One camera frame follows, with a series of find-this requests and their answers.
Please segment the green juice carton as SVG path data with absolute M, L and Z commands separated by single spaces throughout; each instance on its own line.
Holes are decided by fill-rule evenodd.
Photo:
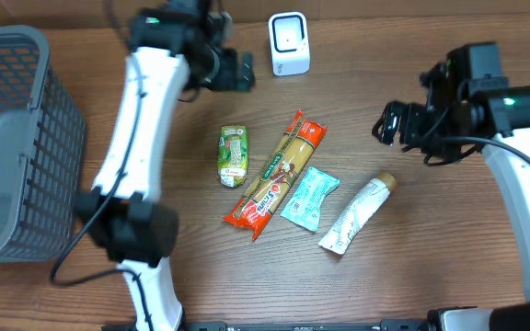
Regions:
M 218 144 L 217 172 L 229 188 L 241 186 L 248 170 L 248 134 L 245 126 L 224 126 Z

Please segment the white tube with gold cap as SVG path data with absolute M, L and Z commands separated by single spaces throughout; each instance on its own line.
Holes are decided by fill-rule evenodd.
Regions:
M 344 255 L 354 237 L 380 209 L 397 185 L 396 179 L 387 172 L 371 179 L 353 197 L 318 245 L 335 254 Z

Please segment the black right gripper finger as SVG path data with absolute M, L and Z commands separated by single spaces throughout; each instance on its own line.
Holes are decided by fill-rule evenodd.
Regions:
M 392 145 L 398 129 L 399 117 L 382 117 L 374 125 L 374 137 L 380 143 Z
M 400 120 L 401 103 L 399 101 L 392 101 L 392 102 L 387 103 L 380 118 L 382 117 L 399 117 L 399 120 Z M 372 135 L 374 136 L 374 126 L 372 128 Z

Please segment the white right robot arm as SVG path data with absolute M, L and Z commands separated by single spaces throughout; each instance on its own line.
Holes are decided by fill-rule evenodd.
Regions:
M 430 310 L 419 330 L 530 330 L 530 86 L 511 86 L 498 45 L 470 43 L 421 74 L 424 104 L 392 101 L 372 128 L 381 143 L 418 149 L 427 166 L 480 153 L 494 176 L 519 250 L 525 301 Z

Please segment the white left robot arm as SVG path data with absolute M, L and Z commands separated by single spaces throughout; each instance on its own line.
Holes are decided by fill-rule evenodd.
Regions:
M 123 41 L 125 81 L 117 122 L 92 189 L 75 199 L 89 235 L 127 281 L 135 330 L 181 330 L 184 310 L 169 257 L 179 217 L 161 205 L 164 153 L 180 96 L 205 88 L 248 92 L 252 56 L 224 47 L 233 22 L 219 1 L 169 1 L 143 8 Z

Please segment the teal snack packet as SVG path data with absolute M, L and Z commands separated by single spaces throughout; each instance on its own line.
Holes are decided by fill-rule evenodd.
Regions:
M 310 166 L 281 216 L 314 233 L 319 226 L 324 199 L 339 184 L 339 179 Z

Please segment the orange spaghetti packet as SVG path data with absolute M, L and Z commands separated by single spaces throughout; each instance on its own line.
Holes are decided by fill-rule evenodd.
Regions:
M 255 241 L 299 178 L 308 160 L 328 131 L 326 125 L 296 111 L 279 144 L 250 183 L 233 210 L 223 220 L 252 231 Z

